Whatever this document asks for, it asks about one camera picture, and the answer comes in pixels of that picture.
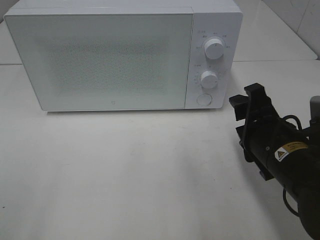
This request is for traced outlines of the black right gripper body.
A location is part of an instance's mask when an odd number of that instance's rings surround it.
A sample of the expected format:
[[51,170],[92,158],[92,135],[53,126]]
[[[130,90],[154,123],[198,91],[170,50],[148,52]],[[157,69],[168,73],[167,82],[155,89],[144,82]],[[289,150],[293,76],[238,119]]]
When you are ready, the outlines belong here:
[[290,154],[290,124],[279,117],[272,105],[250,107],[245,123],[236,128],[244,158],[255,163],[262,178],[290,180],[290,168],[285,160]]

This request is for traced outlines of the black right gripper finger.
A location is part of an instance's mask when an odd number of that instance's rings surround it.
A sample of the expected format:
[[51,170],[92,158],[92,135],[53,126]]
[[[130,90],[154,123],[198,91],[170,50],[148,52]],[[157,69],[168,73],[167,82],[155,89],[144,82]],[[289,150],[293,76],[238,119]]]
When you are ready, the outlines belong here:
[[267,96],[265,87],[259,83],[253,83],[244,88],[248,96],[248,104],[251,108],[262,108],[272,105],[271,99]]
[[234,95],[229,98],[229,103],[234,109],[235,119],[236,121],[246,120],[248,105],[249,105],[249,97],[244,95]]

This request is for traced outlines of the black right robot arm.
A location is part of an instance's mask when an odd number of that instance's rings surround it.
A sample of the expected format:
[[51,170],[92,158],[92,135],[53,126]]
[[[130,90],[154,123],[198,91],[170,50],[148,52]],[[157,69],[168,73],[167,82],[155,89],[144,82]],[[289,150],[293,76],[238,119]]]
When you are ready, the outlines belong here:
[[255,163],[265,181],[276,179],[283,187],[287,209],[299,217],[308,235],[320,238],[320,98],[310,99],[310,126],[302,128],[295,115],[280,117],[265,88],[254,83],[245,95],[229,98],[244,158]]

